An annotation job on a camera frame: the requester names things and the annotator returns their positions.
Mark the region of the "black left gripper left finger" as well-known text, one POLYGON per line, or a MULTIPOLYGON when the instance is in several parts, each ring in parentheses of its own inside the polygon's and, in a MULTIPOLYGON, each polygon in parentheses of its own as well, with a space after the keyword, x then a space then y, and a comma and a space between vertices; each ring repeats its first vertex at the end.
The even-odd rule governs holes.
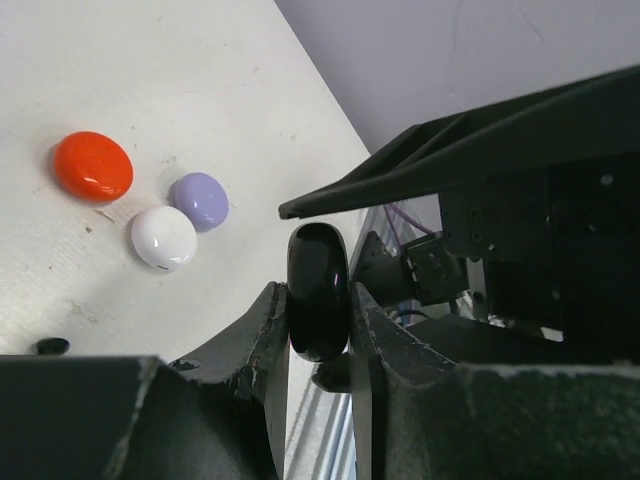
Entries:
POLYGON ((279 479, 289 345, 286 289, 268 284, 222 332, 149 356, 5 356, 5 479, 279 479))

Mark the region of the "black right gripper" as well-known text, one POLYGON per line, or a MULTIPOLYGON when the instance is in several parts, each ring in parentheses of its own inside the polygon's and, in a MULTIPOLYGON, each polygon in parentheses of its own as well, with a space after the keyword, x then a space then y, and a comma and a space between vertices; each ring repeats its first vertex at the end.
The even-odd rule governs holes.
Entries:
POLYGON ((278 213, 311 218, 467 184, 438 196, 445 245, 483 262, 492 314, 636 350, 639 162, 581 160, 638 150, 632 66, 414 125, 278 213))

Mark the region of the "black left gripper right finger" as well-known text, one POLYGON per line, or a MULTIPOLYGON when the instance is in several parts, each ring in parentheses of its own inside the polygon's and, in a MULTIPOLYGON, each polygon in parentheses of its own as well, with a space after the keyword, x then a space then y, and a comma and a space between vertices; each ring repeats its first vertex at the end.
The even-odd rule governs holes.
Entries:
POLYGON ((457 364, 351 291, 361 479, 635 479, 639 370, 457 364))

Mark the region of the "black earbud charging case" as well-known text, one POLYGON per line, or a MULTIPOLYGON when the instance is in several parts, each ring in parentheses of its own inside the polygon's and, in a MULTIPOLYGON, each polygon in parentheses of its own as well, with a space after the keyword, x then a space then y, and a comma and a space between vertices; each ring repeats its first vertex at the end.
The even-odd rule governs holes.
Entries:
POLYGON ((343 352, 351 315, 344 240, 327 223, 292 233, 287 258, 286 318, 291 345, 303 359, 321 363, 343 352))

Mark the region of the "white earbud charging case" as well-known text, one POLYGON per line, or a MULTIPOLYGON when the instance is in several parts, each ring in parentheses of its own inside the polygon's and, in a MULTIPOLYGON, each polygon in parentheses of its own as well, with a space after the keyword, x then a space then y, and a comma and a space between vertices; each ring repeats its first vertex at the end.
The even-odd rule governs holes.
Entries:
POLYGON ((188 264, 198 248, 191 221, 168 205, 154 206, 136 215, 130 238, 138 257, 163 272, 173 272, 188 264))

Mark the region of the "purple earbud charging case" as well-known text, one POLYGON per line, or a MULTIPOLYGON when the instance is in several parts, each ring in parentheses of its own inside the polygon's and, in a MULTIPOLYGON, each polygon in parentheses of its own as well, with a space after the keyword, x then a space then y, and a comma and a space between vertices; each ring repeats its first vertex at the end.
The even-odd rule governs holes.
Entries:
POLYGON ((198 232, 219 227, 229 214, 226 191, 215 178, 203 172, 188 173, 174 182, 169 198, 198 232))

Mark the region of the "orange earbud charging case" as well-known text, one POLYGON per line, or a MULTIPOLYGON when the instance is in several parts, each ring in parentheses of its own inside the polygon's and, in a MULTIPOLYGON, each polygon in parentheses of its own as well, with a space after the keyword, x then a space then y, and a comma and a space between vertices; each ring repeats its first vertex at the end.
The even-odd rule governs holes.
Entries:
POLYGON ((63 188, 84 201, 110 203, 124 196, 134 180, 126 151, 97 132, 64 137, 53 154, 53 168, 63 188))

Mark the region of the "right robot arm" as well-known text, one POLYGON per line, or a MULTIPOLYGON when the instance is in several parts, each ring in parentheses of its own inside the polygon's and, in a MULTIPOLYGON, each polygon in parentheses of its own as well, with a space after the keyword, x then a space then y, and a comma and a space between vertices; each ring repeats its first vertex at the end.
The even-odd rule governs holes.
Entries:
POLYGON ((441 226, 355 279, 381 304, 451 301, 639 353, 639 70, 627 67, 413 126, 284 219, 437 197, 441 226))

